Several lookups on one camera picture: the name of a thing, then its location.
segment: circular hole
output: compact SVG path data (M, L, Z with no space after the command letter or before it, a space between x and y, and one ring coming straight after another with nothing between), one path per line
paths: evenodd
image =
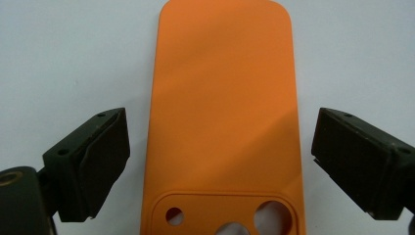
M215 235L250 235L250 231L241 223L230 222L220 226Z
M62 150L58 151L58 155L60 155L60 156L63 156L67 153L69 153L69 149L62 149Z
M165 214L165 220L167 220L167 222L173 226L180 225L183 222L183 219L184 213L179 208L169 209Z
M411 151L406 149L406 148L397 148L397 150L401 153L404 153L404 154L410 154L411 153Z
M265 202L257 208L254 224L259 235L288 234L292 226L291 213L282 203Z
M20 171L8 172L0 175L0 187L12 184L19 180L23 176Z

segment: orange plastic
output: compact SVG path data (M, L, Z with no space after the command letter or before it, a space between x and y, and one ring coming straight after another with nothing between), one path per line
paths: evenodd
M171 0L162 9L142 235L251 233L264 202L305 234L290 18L267 0ZM183 221L170 225L168 210Z

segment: white background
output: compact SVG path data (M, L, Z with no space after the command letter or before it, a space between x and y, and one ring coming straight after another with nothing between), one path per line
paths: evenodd
M62 235L138 234L158 17L165 0L0 0L0 168L42 154L101 111L127 110L131 157L95 219ZM281 1L291 15L310 235L406 234L375 221L310 154L320 107L415 145L415 1Z

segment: orange phone case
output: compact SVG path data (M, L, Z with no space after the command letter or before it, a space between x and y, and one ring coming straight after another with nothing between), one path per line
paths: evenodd
M255 235L255 212L269 202L289 214L283 234L305 234L290 17L267 0L170 0L141 234L215 234L236 222Z

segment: white surface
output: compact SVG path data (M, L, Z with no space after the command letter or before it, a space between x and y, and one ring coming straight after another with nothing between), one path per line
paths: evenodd
M158 16L165 1L0 1L0 167L42 154L91 116L127 110L131 157L98 217L63 235L138 234ZM281 1L294 29L307 232L406 234L375 221L312 160L319 107L415 145L415 1Z

